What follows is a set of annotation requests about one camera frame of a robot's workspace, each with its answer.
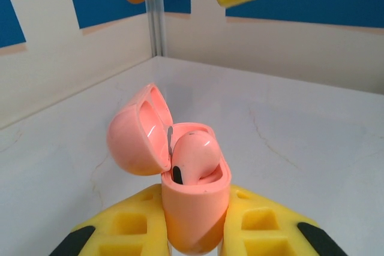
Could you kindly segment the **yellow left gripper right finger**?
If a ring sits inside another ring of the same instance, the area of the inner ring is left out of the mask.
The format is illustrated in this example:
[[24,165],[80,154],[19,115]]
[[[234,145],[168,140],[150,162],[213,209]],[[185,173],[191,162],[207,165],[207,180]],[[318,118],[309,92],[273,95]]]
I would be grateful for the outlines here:
[[232,185],[221,256],[348,256],[318,223]]

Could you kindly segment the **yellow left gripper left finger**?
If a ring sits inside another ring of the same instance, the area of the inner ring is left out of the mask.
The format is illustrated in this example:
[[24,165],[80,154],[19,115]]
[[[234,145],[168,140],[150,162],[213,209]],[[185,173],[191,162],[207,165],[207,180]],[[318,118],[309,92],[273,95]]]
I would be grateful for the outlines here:
[[161,185],[75,226],[49,256],[170,256]]

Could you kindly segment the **pink earbud charging case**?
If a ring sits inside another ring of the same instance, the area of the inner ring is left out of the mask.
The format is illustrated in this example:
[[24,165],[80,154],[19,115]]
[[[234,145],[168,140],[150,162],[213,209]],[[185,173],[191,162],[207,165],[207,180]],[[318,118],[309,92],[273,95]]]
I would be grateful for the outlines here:
[[149,84],[114,116],[107,132],[107,145],[123,170],[139,176],[161,176],[161,201],[169,242],[181,253],[204,255],[223,238],[231,172],[221,152],[218,167],[198,184],[180,185],[172,180],[175,144],[192,131],[208,132],[216,139],[207,125],[174,123],[160,90]]

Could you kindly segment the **pink wireless earbud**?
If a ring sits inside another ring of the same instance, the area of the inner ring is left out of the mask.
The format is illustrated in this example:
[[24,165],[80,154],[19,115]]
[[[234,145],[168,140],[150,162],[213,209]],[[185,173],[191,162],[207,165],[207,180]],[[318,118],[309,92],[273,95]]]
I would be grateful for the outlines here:
[[172,180],[180,185],[196,185],[218,167],[221,149],[208,132],[192,131],[181,136],[172,155]]

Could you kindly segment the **aluminium corner post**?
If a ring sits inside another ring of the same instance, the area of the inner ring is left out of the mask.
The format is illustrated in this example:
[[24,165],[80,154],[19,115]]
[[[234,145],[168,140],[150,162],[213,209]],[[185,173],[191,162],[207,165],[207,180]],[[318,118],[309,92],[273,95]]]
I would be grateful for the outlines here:
[[164,0],[145,0],[152,56],[166,56]]

